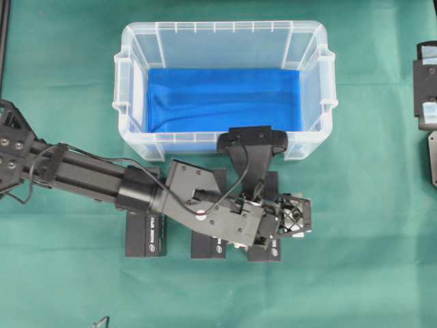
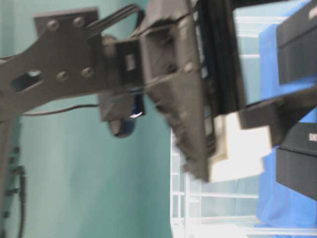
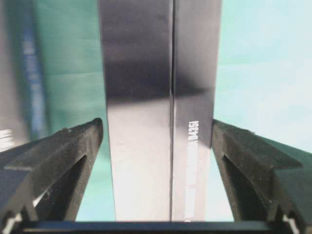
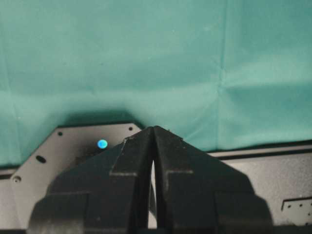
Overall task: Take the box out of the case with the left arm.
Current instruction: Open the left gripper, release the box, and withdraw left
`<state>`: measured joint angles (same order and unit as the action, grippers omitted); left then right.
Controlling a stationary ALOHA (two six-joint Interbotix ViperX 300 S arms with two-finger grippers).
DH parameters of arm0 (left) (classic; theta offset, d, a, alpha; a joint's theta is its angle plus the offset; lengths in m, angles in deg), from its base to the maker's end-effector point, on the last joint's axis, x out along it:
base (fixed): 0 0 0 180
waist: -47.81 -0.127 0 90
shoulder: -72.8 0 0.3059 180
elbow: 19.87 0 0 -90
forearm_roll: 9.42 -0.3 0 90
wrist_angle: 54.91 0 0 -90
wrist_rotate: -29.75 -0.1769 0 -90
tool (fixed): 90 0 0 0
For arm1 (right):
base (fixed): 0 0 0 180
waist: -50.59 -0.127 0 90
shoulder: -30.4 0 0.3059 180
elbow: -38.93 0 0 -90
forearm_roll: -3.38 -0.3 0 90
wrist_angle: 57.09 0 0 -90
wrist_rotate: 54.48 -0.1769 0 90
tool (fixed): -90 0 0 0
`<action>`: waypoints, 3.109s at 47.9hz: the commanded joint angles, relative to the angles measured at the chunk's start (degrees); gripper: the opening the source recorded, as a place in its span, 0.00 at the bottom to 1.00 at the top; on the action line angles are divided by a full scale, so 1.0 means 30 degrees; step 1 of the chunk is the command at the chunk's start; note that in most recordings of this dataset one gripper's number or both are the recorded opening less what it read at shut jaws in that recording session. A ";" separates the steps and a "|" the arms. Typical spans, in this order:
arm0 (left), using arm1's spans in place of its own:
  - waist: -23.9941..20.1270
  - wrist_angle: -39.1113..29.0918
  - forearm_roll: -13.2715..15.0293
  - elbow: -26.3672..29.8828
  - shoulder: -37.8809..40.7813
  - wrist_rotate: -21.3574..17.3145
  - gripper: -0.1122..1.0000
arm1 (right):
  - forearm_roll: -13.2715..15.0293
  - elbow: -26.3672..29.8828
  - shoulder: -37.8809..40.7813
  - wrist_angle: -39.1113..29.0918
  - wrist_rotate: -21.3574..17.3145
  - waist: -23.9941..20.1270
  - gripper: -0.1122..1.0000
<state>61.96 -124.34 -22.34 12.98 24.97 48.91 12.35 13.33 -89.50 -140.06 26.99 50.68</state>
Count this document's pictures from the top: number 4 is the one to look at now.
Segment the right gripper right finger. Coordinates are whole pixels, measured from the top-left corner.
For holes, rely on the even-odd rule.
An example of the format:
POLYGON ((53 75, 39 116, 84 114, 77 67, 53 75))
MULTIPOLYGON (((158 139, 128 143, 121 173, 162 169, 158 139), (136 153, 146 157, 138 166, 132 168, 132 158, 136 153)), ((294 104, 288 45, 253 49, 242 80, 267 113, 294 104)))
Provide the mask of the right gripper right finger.
POLYGON ((154 127, 157 224, 163 229, 272 229, 249 178, 154 127))

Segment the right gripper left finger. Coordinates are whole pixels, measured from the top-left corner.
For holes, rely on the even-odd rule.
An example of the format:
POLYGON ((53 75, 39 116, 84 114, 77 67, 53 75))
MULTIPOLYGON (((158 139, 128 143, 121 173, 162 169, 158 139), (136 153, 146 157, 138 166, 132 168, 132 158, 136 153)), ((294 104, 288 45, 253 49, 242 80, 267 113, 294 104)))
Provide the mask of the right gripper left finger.
POLYGON ((148 127, 57 176, 30 229, 146 229, 154 130, 148 127))

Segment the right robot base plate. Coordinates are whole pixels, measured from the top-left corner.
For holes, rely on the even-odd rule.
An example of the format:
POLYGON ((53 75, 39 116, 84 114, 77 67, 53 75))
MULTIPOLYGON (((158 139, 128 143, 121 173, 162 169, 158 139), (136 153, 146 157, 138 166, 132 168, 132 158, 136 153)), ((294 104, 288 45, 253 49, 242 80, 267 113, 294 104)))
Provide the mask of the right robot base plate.
POLYGON ((140 130, 134 123, 56 128, 12 174, 11 190, 4 196, 9 200, 0 209, 1 227, 26 229, 35 203, 45 196, 56 176, 103 152, 100 140, 110 149, 140 130))

